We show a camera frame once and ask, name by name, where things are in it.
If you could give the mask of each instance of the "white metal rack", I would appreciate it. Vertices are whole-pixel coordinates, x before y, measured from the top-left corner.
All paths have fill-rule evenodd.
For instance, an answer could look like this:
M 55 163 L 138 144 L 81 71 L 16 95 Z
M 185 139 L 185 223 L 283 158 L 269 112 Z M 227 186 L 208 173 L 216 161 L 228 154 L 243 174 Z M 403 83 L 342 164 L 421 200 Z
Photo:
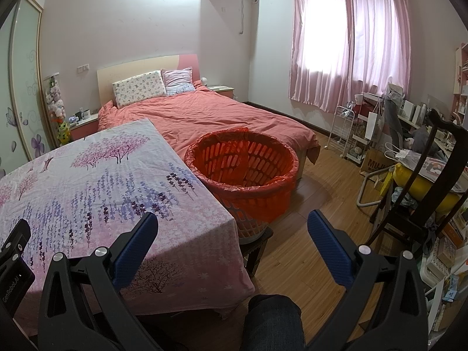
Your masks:
M 336 107 L 330 136 L 328 137 L 325 149 L 328 149 L 330 146 L 338 149 L 341 152 L 341 158 L 346 157 L 349 150 L 351 133 L 354 129 L 354 116 L 355 113 L 352 109 L 344 106 Z
M 363 98 L 366 99 L 366 100 L 371 100 L 371 101 L 374 101 L 374 102 L 377 102 L 377 103 L 382 103 L 383 102 L 383 98 L 381 98 L 380 96 L 377 96 L 377 95 L 374 95 L 372 93 L 363 93 Z M 361 114 L 361 109 L 362 109 L 362 104 L 360 105 L 360 109 L 359 109 L 359 112 L 357 114 L 357 118 L 356 118 L 356 123 L 354 125 L 354 132 L 353 132 L 353 135 L 352 135 L 352 140 L 349 144 L 349 149 L 354 149 L 355 147 L 359 147 L 359 148 L 363 148 L 363 151 L 361 152 L 361 154 L 350 154 L 349 152 L 346 154 L 346 158 L 347 159 L 350 159 L 351 161 L 354 161 L 355 163 L 357 163 L 358 165 L 361 165 L 362 162 L 364 161 L 364 158 L 366 157 L 366 152 L 367 150 L 369 149 L 370 145 L 371 145 L 371 141 L 368 140 L 367 138 L 363 138 L 363 137 L 360 137 L 358 136 L 358 133 L 357 133 L 357 128 L 359 126 L 360 123 L 364 123 L 366 124 L 367 123 L 367 117 L 365 117 L 364 115 Z

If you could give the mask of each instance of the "bottle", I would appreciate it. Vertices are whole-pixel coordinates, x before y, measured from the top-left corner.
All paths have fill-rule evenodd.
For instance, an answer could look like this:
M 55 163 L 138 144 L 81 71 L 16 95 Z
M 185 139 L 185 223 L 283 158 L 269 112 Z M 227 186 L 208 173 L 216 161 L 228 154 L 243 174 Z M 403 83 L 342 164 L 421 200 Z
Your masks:
M 423 107 L 421 108 L 421 113 L 419 114 L 419 120 L 418 124 L 424 125 L 424 119 L 426 117 L 426 111 L 427 111 L 427 105 L 423 104 Z

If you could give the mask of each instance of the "baseboard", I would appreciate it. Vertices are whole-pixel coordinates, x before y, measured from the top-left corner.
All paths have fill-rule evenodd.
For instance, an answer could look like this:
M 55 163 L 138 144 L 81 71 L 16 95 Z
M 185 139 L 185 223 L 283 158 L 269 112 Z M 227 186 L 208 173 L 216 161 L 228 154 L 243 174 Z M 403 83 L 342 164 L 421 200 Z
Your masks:
M 305 127 L 308 127 L 308 129 L 311 129 L 314 132 L 321 133 L 321 134 L 323 134 L 323 135 L 325 135 L 327 137 L 330 136 L 330 132 L 328 132 L 327 130 L 325 130 L 323 128 L 320 128 L 320 127 L 316 127 L 315 125 L 313 125 L 311 123 L 308 123 L 307 121 L 298 119 L 298 118 L 293 117 L 293 116 L 289 116 L 286 113 L 277 111 L 275 109 L 268 108 L 267 106 L 261 106 L 260 104 L 252 103 L 251 101 L 245 101 L 244 104 L 247 104 L 248 106 L 253 106 L 255 108 L 263 109 L 263 110 L 271 112 L 271 113 L 276 113 L 276 114 L 279 114 L 280 116 L 288 117 L 290 119 L 293 119 L 293 120 L 297 121 L 298 123 L 301 123 Z

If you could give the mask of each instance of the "butterfly decal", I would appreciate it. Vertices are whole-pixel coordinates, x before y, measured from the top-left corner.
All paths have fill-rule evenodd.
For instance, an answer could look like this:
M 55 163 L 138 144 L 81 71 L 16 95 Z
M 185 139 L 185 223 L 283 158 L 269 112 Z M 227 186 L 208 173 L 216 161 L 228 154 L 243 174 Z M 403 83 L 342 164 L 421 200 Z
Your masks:
M 4 176 L 6 176 L 5 169 L 0 169 L 0 179 L 2 179 Z
M 17 127 L 18 126 L 18 124 L 16 123 L 15 113 L 12 111 L 12 109 L 10 107 L 8 107 L 8 113 L 6 114 L 6 120 L 7 120 L 6 126 L 8 126 L 8 124 L 10 124 L 12 127 Z
M 36 138 L 31 139 L 31 148 L 36 149 L 34 152 L 34 157 L 38 158 L 45 153 L 45 146 L 41 142 L 42 138 L 40 134 L 36 135 Z
M 27 121 L 27 119 L 24 119 L 24 120 L 23 120 L 23 114 L 22 114 L 22 112 L 20 112 L 20 121 L 23 122 L 23 125 L 27 125 L 27 124 L 29 123 L 29 122 Z

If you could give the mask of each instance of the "wooden stool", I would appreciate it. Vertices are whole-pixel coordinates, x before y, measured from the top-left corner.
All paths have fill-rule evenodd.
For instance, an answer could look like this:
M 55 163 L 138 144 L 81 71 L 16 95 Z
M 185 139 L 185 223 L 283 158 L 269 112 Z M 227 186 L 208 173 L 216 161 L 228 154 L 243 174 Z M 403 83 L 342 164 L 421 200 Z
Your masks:
M 260 263 L 261 256 L 265 251 L 266 243 L 269 238 L 273 236 L 273 230 L 270 227 L 266 227 L 264 234 L 249 244 L 240 246 L 240 251 L 243 257 L 247 257 L 247 265 L 245 269 L 249 273 L 249 277 L 252 278 L 257 272 L 258 265 Z

